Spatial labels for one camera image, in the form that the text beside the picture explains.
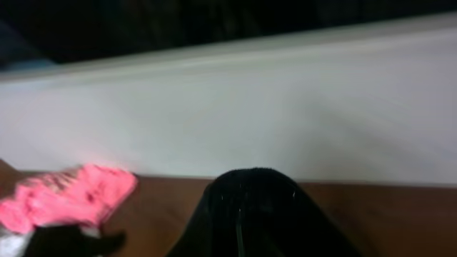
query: brown floor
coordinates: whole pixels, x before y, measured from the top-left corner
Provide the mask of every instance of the brown floor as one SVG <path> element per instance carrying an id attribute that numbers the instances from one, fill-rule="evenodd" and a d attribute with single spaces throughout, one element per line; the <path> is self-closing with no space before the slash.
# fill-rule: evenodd
<path id="1" fill-rule="evenodd" d="M 0 196 L 23 177 L 0 162 Z M 126 231 L 115 257 L 164 256 L 183 231 L 207 180 L 141 177 L 103 226 Z M 364 256 L 456 256 L 457 189 L 302 183 Z"/>

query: floor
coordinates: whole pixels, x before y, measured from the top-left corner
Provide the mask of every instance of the floor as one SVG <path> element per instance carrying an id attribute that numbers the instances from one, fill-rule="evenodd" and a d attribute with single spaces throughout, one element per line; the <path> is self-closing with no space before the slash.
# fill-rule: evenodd
<path id="1" fill-rule="evenodd" d="M 0 161 L 0 197 L 26 176 Z M 126 231 L 114 257 L 165 256 L 208 180 L 140 177 L 139 186 L 103 226 Z M 301 183 L 364 256 L 452 256 L 457 253 L 457 189 Z"/>

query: pink cloth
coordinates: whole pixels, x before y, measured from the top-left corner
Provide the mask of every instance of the pink cloth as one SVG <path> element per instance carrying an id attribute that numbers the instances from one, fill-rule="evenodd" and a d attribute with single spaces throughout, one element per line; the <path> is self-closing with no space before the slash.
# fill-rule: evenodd
<path id="1" fill-rule="evenodd" d="M 136 186 L 132 173 L 95 165 L 78 169 L 61 191 L 52 185 L 57 177 L 47 173 L 19 183 L 12 197 L 0 201 L 0 223 L 17 233 L 51 223 L 99 226 Z"/>

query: white wall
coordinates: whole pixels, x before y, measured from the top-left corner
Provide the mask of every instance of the white wall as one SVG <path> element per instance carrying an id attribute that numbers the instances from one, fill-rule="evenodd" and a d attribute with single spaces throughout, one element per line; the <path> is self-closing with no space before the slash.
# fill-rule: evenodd
<path id="1" fill-rule="evenodd" d="M 0 157 L 457 183 L 456 107 L 451 14 L 4 75 Z"/>

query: pink garment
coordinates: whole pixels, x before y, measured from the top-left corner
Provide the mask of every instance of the pink garment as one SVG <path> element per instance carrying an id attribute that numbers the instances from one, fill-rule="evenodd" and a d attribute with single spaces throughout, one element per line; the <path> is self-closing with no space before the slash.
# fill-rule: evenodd
<path id="1" fill-rule="evenodd" d="M 17 233 L 28 233 L 34 226 L 51 223 L 99 226 L 136 186 L 132 173 L 85 165 L 59 191 L 57 174 L 47 173 L 19 183 L 12 197 L 0 201 L 0 223 Z"/>

